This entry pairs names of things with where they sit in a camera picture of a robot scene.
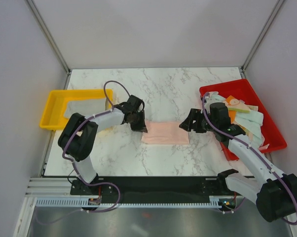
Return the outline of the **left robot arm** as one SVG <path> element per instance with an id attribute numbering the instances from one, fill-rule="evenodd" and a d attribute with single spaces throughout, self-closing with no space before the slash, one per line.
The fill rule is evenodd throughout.
<path id="1" fill-rule="evenodd" d="M 82 181 L 81 188 L 88 195 L 95 194 L 99 187 L 95 180 L 98 174 L 90 158 L 97 133 L 125 123 L 130 124 L 132 131 L 147 133 L 144 108 L 142 99 L 130 95 L 126 102 L 88 118 L 79 113 L 71 115 L 59 137 L 58 146 L 63 150 L 63 159 L 72 163 Z"/>

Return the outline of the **mint green towel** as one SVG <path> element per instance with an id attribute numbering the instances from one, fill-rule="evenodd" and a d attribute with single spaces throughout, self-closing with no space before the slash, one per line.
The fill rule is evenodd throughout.
<path id="1" fill-rule="evenodd" d="M 205 99 L 205 109 L 209 110 L 211 104 L 215 102 L 223 103 L 225 99 L 226 98 L 219 95 L 217 91 L 210 92 Z M 239 125 L 245 131 L 246 135 L 248 135 L 252 145 L 262 151 L 268 148 L 268 145 L 263 145 L 265 142 L 265 138 L 261 132 L 263 119 L 263 113 L 259 111 L 250 111 L 250 113 L 247 115 L 237 113 L 234 122 L 231 123 Z"/>

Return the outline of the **grey towel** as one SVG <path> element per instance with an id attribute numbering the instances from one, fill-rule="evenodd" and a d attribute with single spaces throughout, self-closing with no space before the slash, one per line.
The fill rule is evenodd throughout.
<path id="1" fill-rule="evenodd" d="M 98 114 L 106 110 L 106 98 L 74 100 L 67 103 L 64 118 L 69 119 L 72 114 L 79 113 L 83 116 Z"/>

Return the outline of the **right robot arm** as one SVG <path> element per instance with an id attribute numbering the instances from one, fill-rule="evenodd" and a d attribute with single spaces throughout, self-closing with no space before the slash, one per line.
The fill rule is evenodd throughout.
<path id="1" fill-rule="evenodd" d="M 235 154 L 255 178 L 250 180 L 234 169 L 221 172 L 216 182 L 220 194 L 236 192 L 254 203 L 264 220 L 283 219 L 297 226 L 297 176 L 285 174 L 253 147 L 245 131 L 231 123 L 224 103 L 211 104 L 209 111 L 191 109 L 179 127 L 187 132 L 214 133 L 215 138 Z"/>

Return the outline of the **pink towel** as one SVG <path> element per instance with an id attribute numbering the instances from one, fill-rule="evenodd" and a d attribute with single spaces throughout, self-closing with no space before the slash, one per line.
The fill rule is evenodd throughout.
<path id="1" fill-rule="evenodd" d="M 149 145 L 189 145 L 188 132 L 179 128 L 180 122 L 153 122 L 146 120 L 147 132 L 142 142 Z"/>

